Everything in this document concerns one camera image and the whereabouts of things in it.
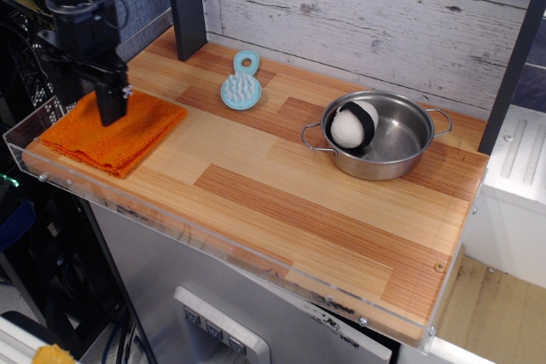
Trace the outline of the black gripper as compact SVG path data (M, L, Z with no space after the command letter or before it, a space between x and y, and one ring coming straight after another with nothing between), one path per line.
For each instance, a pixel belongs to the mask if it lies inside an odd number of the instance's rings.
M39 34L44 70L63 107L84 96L84 78L95 82L104 127L127 113L132 87L127 65L117 54L120 27L114 0L62 5L47 0L55 27Z

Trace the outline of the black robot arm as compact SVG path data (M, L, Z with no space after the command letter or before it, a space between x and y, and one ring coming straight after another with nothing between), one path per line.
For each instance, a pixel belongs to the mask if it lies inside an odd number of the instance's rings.
M102 125L126 115L131 87L127 65L117 53L120 30L115 0L44 0L54 27L40 32L46 73L65 106L94 85Z

